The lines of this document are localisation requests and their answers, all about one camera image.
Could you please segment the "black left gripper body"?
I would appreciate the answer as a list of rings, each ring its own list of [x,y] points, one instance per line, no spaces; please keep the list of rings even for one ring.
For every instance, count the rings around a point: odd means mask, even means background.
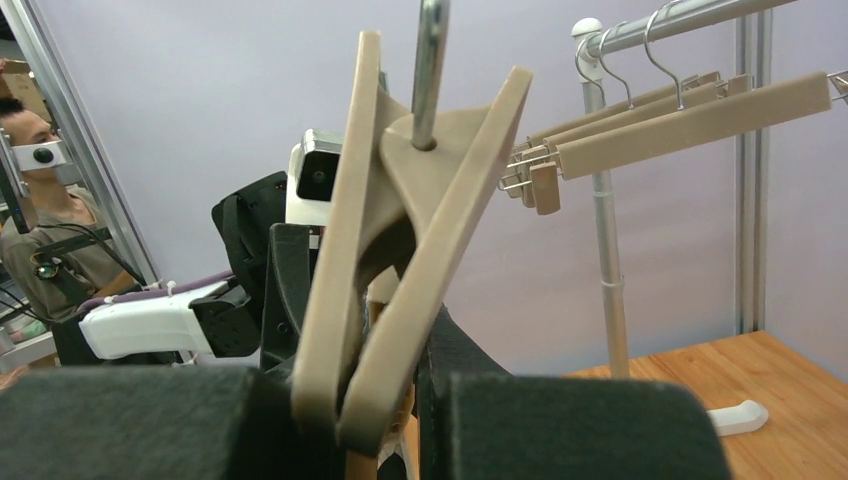
[[[212,220],[230,270],[247,296],[259,366],[291,371],[300,341],[321,229],[285,222],[287,174],[274,172],[219,201]]]

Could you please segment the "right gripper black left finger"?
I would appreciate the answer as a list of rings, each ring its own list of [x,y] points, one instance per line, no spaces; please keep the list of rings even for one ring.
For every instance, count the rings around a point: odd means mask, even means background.
[[[5,479],[304,479],[282,388],[251,368],[82,367],[1,395]]]

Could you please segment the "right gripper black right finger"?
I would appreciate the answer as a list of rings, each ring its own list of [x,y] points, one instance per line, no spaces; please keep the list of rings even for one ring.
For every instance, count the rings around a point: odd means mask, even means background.
[[[728,479],[705,408],[667,382],[517,376],[446,309],[417,372],[425,479]]]

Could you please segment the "beige hanger with black underwear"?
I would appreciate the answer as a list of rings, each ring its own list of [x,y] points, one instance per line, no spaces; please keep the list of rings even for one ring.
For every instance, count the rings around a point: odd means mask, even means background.
[[[397,423],[445,293],[511,157],[532,82],[437,109],[450,5],[420,8],[413,101],[381,86],[381,36],[360,34],[347,123],[291,377],[308,435],[376,457]]]

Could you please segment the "beige hanger with blue underwear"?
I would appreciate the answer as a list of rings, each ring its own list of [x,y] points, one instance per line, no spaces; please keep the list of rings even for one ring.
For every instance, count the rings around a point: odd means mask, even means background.
[[[650,56],[654,40],[761,13],[777,5],[775,1],[671,1],[646,19],[608,29],[594,18],[585,18],[571,32],[575,66],[588,92],[602,95],[601,81],[611,73],[604,63],[605,52],[641,46]],[[695,106],[681,105],[668,114],[561,144],[559,167],[532,167],[533,186],[542,188],[542,207],[532,207],[540,215],[559,210],[559,180],[604,173],[825,112],[834,101],[830,88],[836,79],[834,73],[815,72],[763,87],[749,84],[746,90],[725,98]]]

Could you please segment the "beige clip hanger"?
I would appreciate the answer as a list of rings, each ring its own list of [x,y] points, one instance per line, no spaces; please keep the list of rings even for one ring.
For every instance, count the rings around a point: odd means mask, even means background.
[[[695,106],[725,98],[731,93],[746,90],[749,84],[750,78],[747,75],[740,75],[729,80],[720,79],[685,91],[680,82],[678,85],[673,84],[676,87],[676,93],[670,97],[545,138],[544,146],[539,145],[539,147],[521,152],[517,157],[513,156],[513,162],[507,168],[517,167],[516,174],[513,177],[507,177],[507,180],[516,183],[508,187],[505,192],[512,198],[527,197],[528,201],[525,203],[527,207],[534,206],[540,209],[542,207],[542,188],[533,186],[533,181],[530,179],[531,170],[534,165],[555,165],[559,167],[561,165],[558,153],[559,145],[607,132],[616,127],[630,125],[639,120],[668,114],[676,111],[681,105]],[[627,97],[626,101],[629,101],[631,107],[634,106],[632,102],[634,98],[632,96]]]

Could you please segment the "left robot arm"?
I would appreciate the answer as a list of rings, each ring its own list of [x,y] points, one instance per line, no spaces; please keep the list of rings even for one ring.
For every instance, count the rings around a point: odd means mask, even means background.
[[[316,187],[284,171],[228,195],[212,209],[229,270],[158,290],[88,300],[51,333],[65,365],[147,364],[166,353],[259,356],[268,369],[292,357],[303,328],[322,226]]]

